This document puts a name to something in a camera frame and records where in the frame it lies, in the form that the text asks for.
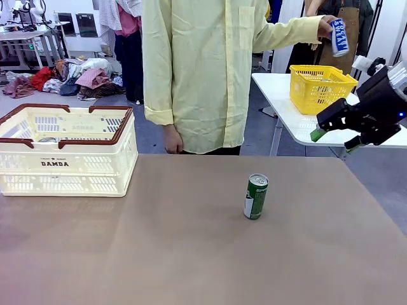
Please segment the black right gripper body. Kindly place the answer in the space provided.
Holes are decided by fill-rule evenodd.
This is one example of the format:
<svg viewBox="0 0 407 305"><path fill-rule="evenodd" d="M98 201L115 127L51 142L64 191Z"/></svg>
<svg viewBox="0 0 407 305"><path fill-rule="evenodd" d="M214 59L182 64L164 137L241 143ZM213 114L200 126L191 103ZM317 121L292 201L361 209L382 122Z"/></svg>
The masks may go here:
<svg viewBox="0 0 407 305"><path fill-rule="evenodd" d="M395 85L388 67L382 67L356 92L362 108L377 121L396 124L406 119L406 82Z"/></svg>

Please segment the person's left hand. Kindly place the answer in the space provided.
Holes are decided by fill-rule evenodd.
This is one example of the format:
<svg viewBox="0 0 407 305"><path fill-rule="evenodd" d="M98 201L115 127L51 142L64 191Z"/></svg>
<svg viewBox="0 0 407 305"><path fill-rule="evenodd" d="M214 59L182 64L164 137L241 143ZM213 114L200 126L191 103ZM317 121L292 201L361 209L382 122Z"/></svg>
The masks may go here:
<svg viewBox="0 0 407 305"><path fill-rule="evenodd" d="M332 15L324 15L319 21L317 37L331 39L331 33L333 31L331 22L337 19L338 19L337 17Z"/></svg>

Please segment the person's right hand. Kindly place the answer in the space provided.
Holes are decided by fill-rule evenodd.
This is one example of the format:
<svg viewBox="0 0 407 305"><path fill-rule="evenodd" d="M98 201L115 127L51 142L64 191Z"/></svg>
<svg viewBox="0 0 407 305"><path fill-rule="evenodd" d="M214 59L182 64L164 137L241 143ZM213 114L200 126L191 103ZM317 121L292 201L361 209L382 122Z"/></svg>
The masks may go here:
<svg viewBox="0 0 407 305"><path fill-rule="evenodd" d="M165 150L169 154L180 154L183 151L183 140L174 125L163 126Z"/></svg>

